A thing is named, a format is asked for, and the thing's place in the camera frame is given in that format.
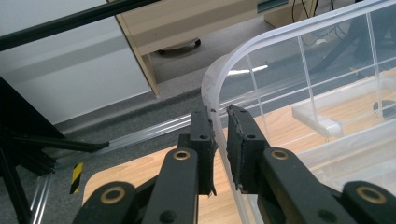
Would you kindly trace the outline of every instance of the gray floor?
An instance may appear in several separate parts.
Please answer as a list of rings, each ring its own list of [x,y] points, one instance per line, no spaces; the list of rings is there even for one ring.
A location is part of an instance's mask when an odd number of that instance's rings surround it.
[[[335,2],[346,4],[351,1]],[[326,11],[328,3],[330,1],[320,1],[321,7],[319,8],[322,12]],[[142,96],[146,98],[137,101],[144,101],[143,104],[134,102],[132,107],[130,104],[125,104],[117,105],[116,109],[106,108],[96,114],[91,114],[90,118],[82,118],[72,124],[60,124],[58,128],[70,139],[103,142],[188,114],[194,107],[202,104],[199,87],[206,68],[218,57],[229,53],[251,37],[271,29],[273,29],[271,25],[263,21],[262,18],[257,18],[200,36],[202,46],[199,48],[195,49],[191,46],[172,50],[166,52],[164,56],[153,53],[151,57],[162,96],[159,98]],[[187,131],[188,128],[184,128],[151,141],[85,161],[81,177],[82,190],[78,194],[69,194],[72,168],[58,171],[50,189],[42,223],[71,223],[81,206],[83,188],[92,175],[109,167],[175,145],[178,134]],[[64,151],[54,156],[62,157],[67,154],[70,153]],[[18,167],[18,171],[28,199],[31,201],[36,176],[21,167]],[[2,202],[0,204],[2,215],[0,223],[17,223],[3,181],[0,181],[0,200]]]

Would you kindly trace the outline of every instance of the transparent plastic bin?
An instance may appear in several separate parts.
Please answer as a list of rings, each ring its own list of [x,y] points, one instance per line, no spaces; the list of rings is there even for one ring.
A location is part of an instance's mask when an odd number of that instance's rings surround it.
[[[258,35],[212,63],[202,97],[243,223],[262,219],[256,198],[234,191],[230,104],[322,183],[342,190],[364,180],[396,194],[396,1],[363,1]]]

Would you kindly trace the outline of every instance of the wooden table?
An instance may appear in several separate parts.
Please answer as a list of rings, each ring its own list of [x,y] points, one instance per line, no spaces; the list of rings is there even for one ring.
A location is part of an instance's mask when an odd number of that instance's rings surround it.
[[[83,202],[86,202],[96,189],[109,182],[124,181],[135,187],[140,186],[160,172],[163,158],[173,148],[176,147],[125,162],[93,175],[85,186]],[[218,196],[199,196],[199,223],[241,223],[219,152],[215,156],[214,170]]]

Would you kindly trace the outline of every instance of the aluminum extrusion rail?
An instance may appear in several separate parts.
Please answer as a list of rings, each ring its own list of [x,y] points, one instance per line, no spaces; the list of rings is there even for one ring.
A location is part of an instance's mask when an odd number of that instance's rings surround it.
[[[176,119],[171,119],[166,122],[151,126],[147,129],[137,131],[135,133],[127,134],[123,137],[110,141],[110,146],[100,149],[93,153],[76,153],[68,157],[58,159],[55,170],[62,170],[64,168],[74,166],[76,163],[86,161],[92,157],[103,155],[117,149],[125,148],[138,144],[154,137],[161,136],[172,131],[189,126],[191,123],[191,115],[185,115]]]
[[[50,194],[50,185],[52,183],[53,174],[40,176],[37,179],[37,187],[35,188],[35,197],[33,198],[30,210],[33,211],[30,223],[41,223],[46,208],[47,199]]]

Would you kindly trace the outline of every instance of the black cable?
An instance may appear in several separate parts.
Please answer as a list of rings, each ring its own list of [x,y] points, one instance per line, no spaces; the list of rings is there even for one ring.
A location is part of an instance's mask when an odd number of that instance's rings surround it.
[[[304,0],[301,0],[301,3],[303,4],[306,17],[309,18],[308,12],[306,11],[306,7],[305,7],[305,4],[304,4]]]
[[[317,41],[318,41],[319,39],[321,39],[322,37],[324,37],[324,36],[326,36],[326,35],[328,35],[328,33],[326,33],[326,34],[324,34],[324,35],[315,35],[317,38],[316,38],[314,41],[312,41],[312,43],[310,43],[310,44],[307,44],[307,43],[305,42],[303,36],[301,36],[301,40],[303,41],[303,43],[304,43],[306,46],[312,46],[312,45],[314,45],[315,43],[317,43]]]
[[[301,3],[303,4],[303,8],[304,8],[306,17],[309,18],[308,12],[306,11],[306,7],[305,7],[305,4],[304,4],[304,0],[301,0]],[[296,4],[296,0],[293,1],[293,7],[291,8],[291,19],[293,20],[293,23],[295,23],[295,20],[294,20],[294,7],[295,7],[295,4]]]
[[[338,31],[337,26],[335,26],[335,29],[334,29],[335,35],[336,35],[339,39],[342,39],[341,36],[338,34],[337,31]]]
[[[315,4],[314,16],[317,15],[318,3],[319,3],[319,0],[317,0],[317,3]]]
[[[340,23],[337,23],[336,28],[338,28],[338,30],[341,32],[341,34],[347,35],[347,33],[345,31],[343,31],[343,29],[341,29]]]
[[[330,30],[325,30],[325,31],[320,31],[320,30],[316,30],[316,31],[312,31],[311,34],[317,37],[323,37],[325,35],[328,35],[330,32],[332,32],[335,28],[333,27]]]
[[[296,0],[293,1],[293,7],[291,8],[291,19],[293,20],[293,23],[295,23],[295,20],[294,20],[294,6],[295,6],[295,4],[296,4]]]
[[[330,0],[330,4],[332,5],[332,11],[334,10],[334,1]]]

